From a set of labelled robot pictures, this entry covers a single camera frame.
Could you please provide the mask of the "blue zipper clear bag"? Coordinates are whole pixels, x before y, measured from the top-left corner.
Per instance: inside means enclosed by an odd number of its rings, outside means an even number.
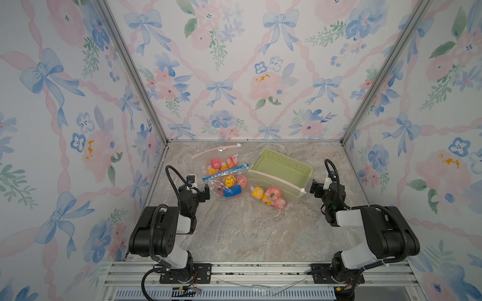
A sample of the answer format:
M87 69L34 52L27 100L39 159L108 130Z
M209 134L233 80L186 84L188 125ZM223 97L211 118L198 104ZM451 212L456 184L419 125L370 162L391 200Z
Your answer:
M210 192L217 199L233 199L248 193L249 164L223 171L203 178L203 182L210 188Z

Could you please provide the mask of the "pink zipper clear bag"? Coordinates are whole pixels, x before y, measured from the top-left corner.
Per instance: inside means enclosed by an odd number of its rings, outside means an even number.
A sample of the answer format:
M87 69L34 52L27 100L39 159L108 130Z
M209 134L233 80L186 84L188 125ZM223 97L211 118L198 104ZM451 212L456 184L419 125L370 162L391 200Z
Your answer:
M276 176L254 170L249 170L248 174L251 196L278 211L292 207L307 193L305 188Z
M215 148L208 149L198 154L195 154L194 156L191 157L191 162L193 163L193 166L195 167L195 171L198 174L200 174L203 177L207 177L209 176L208 170L211 169L210 162L212 159L219 158L224 163L227 163L228 158L232 156L237 156L238 166L239 166L240 165L239 153L241 148L242 148L242 144L239 144L239 143L226 145L226 146L217 146Z

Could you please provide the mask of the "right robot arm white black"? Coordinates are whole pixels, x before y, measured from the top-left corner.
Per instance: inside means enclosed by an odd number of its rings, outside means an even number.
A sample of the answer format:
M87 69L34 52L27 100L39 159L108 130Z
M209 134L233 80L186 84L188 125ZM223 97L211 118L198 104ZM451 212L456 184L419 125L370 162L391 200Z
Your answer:
M329 264L311 264L308 275L316 283L362 282L361 273L404 261L420 252L420 243L395 206L345 207L345 187L337 182L313 181L310 193L323 201L321 212L335 228L361 228L365 240L349 250L336 252Z

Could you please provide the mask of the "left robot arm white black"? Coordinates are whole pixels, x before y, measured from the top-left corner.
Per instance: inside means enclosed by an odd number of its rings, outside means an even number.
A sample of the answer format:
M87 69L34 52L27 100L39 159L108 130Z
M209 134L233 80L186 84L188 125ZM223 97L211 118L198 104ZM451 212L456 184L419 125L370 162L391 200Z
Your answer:
M129 253L156 262L161 283L187 283L196 275L191 253L176 244L176 237L194 233L198 206L210 199L210 191L208 186L197 191L182 185L178 196L178 206L144 208L129 238Z

